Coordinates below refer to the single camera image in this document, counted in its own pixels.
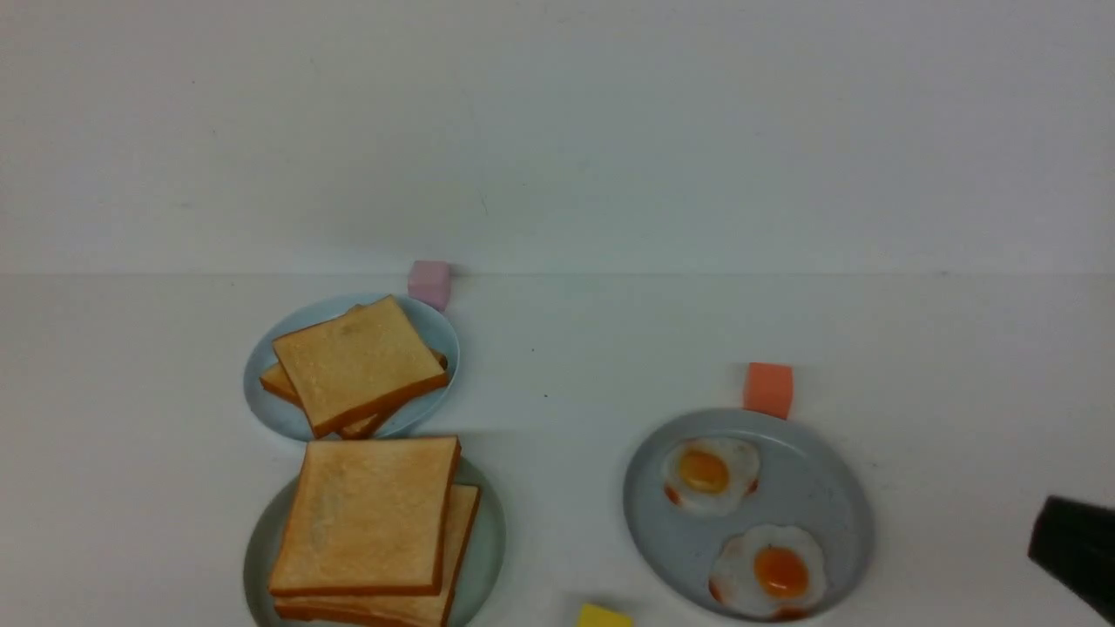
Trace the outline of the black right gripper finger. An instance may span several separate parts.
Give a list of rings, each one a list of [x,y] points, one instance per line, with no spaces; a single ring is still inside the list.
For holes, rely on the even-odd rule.
[[[1114,623],[1114,509],[1047,496],[1027,557],[1105,623]]]

